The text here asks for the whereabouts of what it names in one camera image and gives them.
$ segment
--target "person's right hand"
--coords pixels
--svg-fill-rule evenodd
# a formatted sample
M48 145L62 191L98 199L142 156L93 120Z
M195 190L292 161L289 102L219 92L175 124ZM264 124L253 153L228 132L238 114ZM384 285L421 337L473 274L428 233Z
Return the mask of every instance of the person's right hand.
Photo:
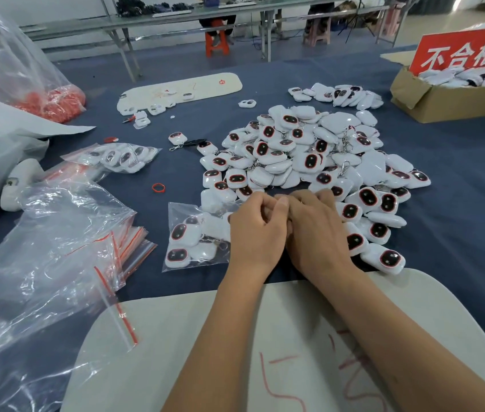
M289 199L287 251L294 267L317 287L326 276L355 269L332 191L324 189L315 195L302 189Z

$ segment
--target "forearm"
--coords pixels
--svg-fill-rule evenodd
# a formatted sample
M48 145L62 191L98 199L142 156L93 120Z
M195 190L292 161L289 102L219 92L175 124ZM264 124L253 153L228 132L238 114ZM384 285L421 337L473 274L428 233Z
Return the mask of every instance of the forearm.
M261 283L229 267L163 412L239 410L241 375Z
M485 381L348 266L317 284L405 412L484 412Z

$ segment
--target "person's left hand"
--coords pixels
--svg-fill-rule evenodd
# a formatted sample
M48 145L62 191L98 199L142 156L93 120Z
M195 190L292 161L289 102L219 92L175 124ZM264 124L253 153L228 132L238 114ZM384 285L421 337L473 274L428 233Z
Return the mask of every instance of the person's left hand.
M230 270L265 282L284 250L288 202L287 197L276 200L255 192L230 216Z

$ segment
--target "bag of red plastic parts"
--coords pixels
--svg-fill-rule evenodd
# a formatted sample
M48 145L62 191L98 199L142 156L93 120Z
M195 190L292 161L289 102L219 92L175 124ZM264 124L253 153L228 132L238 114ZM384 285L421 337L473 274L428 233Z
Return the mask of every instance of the bag of red plastic parts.
M85 111L86 96L12 21L0 16L0 103L65 123Z

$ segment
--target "dark pants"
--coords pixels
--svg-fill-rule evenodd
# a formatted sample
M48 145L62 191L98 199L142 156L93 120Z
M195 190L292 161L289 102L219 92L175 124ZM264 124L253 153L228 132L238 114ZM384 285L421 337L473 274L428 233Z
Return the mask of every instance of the dark pants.
M214 19L203 19L199 20L198 22L201 24L203 27L212 27L212 21L217 20L217 19L222 19L224 21L227 21L227 24L233 25L235 24L235 20L237 19L237 16L225 16L225 17L215 17ZM213 32L207 32L210 36L215 36L218 34L215 30ZM233 29L227 29L225 31L225 34L229 36L231 33L233 33Z
M319 14L319 13L332 13L334 11L334 3L327 3L327 4L316 4L309 8L308 14ZM325 33L328 27L328 17L320 18L321 22L319 24L319 33ZM304 33L309 33L311 31L311 26L313 26L313 20L307 20L306 28Z

